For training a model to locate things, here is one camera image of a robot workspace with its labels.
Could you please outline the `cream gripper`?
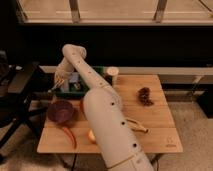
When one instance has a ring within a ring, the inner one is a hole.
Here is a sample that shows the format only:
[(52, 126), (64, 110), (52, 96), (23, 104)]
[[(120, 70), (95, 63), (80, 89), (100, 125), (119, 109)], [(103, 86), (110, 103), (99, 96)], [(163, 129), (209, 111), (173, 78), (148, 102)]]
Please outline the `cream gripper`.
[(56, 89), (60, 88), (73, 71), (74, 67), (72, 64), (66, 58), (63, 58), (61, 63), (56, 67), (54, 74), (54, 86), (48, 90), (48, 93), (54, 92)]

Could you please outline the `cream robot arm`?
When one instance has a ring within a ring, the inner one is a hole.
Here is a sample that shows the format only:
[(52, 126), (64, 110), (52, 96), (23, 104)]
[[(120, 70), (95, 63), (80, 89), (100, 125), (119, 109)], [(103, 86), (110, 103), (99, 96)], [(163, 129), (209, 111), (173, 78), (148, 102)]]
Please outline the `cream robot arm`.
[(52, 90), (59, 88), (74, 70), (89, 90), (83, 110), (93, 131), (108, 171), (154, 171), (140, 142), (122, 113), (122, 99), (115, 89), (85, 61), (86, 49), (65, 44), (57, 66)]

